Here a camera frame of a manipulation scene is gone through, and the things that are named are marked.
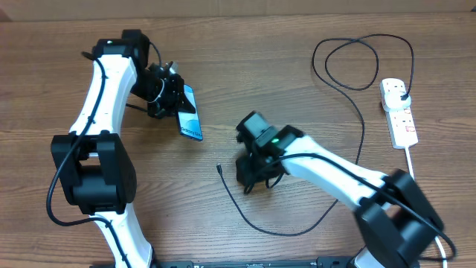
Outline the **blue smartphone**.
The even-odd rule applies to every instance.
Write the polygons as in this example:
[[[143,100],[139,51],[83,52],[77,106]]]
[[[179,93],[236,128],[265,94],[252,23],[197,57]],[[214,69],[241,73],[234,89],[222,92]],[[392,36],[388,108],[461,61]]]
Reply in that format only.
[[[184,103],[190,103],[190,105],[194,108],[194,112],[191,112],[189,107],[180,108],[178,110],[177,121],[179,133],[184,137],[188,137],[197,141],[202,141],[202,128],[199,122],[196,100],[193,89],[188,85],[184,85],[184,96]]]

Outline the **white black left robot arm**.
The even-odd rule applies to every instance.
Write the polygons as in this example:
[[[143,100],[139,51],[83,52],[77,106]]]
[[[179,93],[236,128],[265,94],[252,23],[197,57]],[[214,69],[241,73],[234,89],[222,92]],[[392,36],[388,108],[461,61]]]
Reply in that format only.
[[[65,198],[85,215],[71,226],[94,222],[115,258],[114,267],[159,267],[151,243],[144,237],[133,201],[137,177],[120,138],[128,97],[147,103],[151,118],[174,117],[182,136],[201,141],[193,89],[184,83],[174,62],[149,64],[149,38],[140,30],[124,30],[119,39],[100,39],[84,57],[94,70],[83,108],[68,134],[55,135],[51,154],[56,173],[47,193],[50,219],[52,197],[61,184]]]

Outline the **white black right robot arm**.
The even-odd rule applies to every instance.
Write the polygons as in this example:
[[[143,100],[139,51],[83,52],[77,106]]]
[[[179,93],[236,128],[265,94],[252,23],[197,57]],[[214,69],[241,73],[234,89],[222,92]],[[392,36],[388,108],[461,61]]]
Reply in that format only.
[[[236,160],[245,193],[258,182],[288,174],[317,185],[351,210],[365,242],[351,267],[414,267],[443,233],[442,220],[408,172],[387,175],[360,167],[295,127],[278,130],[258,112],[242,119],[237,132],[247,150]]]

